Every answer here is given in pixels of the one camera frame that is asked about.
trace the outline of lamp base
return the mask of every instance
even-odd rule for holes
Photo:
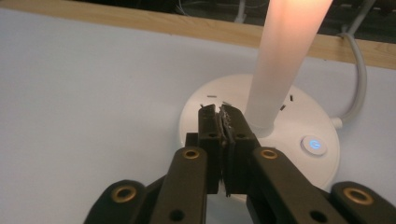
[[[198,132],[201,105],[229,104],[244,112],[251,80],[252,75],[221,77],[198,89],[181,113],[182,146],[186,133]],[[326,112],[303,91],[291,87],[273,132],[258,139],[263,147],[275,147],[285,153],[314,186],[327,189],[331,184],[339,164],[338,135]]]

